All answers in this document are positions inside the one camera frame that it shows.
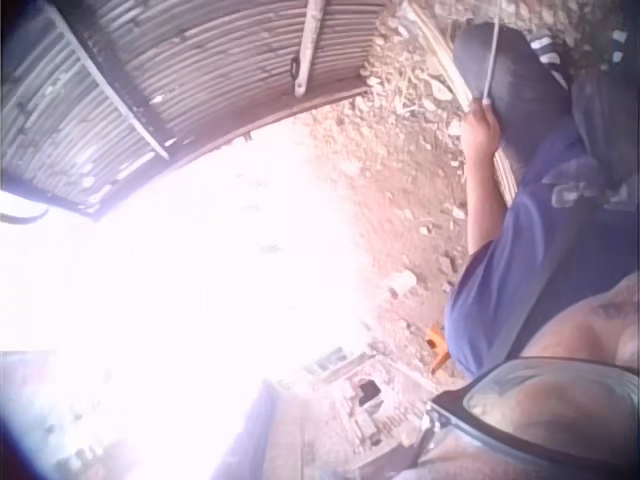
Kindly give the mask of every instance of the corrugated metal roof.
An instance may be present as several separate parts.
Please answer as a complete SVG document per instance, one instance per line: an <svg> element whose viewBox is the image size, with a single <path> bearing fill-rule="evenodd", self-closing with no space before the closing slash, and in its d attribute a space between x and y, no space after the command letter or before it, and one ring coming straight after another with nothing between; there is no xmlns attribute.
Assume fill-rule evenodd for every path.
<svg viewBox="0 0 640 480"><path fill-rule="evenodd" d="M12 52L17 60L3 72L10 80L3 80L3 168L42 190L83 205L101 195L107 201L129 182L125 174L132 166L144 164L136 177L156 174L230 139L227 125L241 134L245 126L260 124L260 116L280 119L286 112L279 109L299 111L304 105L304 99L291 101L290 69L306 1L88 0L88 5L133 82L175 132L172 163L151 155L69 42L36 11L21 29L35 47L22 58ZM317 92L336 93L331 85L353 91L383 6L384 0L327 2L305 97L310 105L322 103Z"/></svg>

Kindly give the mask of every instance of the purple shirt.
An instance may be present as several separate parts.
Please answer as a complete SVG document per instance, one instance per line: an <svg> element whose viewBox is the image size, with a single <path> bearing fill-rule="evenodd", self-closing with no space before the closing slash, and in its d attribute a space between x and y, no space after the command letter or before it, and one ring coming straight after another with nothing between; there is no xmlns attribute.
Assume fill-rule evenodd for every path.
<svg viewBox="0 0 640 480"><path fill-rule="evenodd" d="M571 206L557 206L558 193L563 193L559 190L566 185L548 184L550 172L584 158L588 158L585 146L573 122L545 141L527 167L500 237L473 255L452 292L445 334L452 357L470 376L487 367L493 342L516 316L554 238L562 234L571 218ZM590 184L594 190L602 188L607 178L606 166L598 168L600 178L592 178ZM576 173L588 177L593 172ZM583 187L585 182L574 182L576 185ZM508 358L519 356L533 336L560 312L610 290L637 271L638 245L637 201L626 211L598 208L543 288Z"/></svg>

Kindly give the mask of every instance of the rocky ground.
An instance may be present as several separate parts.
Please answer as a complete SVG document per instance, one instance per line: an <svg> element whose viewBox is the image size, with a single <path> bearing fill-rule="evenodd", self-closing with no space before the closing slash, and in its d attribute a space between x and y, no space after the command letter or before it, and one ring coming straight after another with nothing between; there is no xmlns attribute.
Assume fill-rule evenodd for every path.
<svg viewBox="0 0 640 480"><path fill-rule="evenodd" d="M493 20L495 1L421 0L450 40L465 22ZM574 75L607 68L614 2L503 0L502 22L530 34L549 29L571 53ZM362 69L370 91L298 117L318 154L321 177L355 207L372 259L370 323L378 346L426 376L433 353L424 334L442 326L448 295L467 261L461 106L418 38L392 4L380 19ZM380 297L390 275L409 270L417 285L398 299ZM441 384L459 377L452 362Z"/></svg>

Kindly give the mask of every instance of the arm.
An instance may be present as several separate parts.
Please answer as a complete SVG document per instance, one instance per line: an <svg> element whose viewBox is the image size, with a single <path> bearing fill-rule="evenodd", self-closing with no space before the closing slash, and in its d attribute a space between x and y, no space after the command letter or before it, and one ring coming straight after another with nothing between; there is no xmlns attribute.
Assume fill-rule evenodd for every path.
<svg viewBox="0 0 640 480"><path fill-rule="evenodd" d="M477 252L498 238L507 205L495 178L493 156L500 146L500 126L491 104L471 102L462 130L462 150L466 159L467 249Z"/></svg>

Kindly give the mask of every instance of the person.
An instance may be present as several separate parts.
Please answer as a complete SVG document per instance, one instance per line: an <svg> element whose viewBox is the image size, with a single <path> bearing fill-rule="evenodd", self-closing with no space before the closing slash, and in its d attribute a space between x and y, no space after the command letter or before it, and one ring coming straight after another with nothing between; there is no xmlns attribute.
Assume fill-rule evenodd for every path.
<svg viewBox="0 0 640 480"><path fill-rule="evenodd" d="M490 102L478 98L493 25L456 39L476 99L461 140L470 258L445 333L472 380L432 400L419 460L397 480L640 478L633 5L611 69L573 84L556 52L537 55L548 37L502 27ZM500 147L518 180L509 208Z"/></svg>

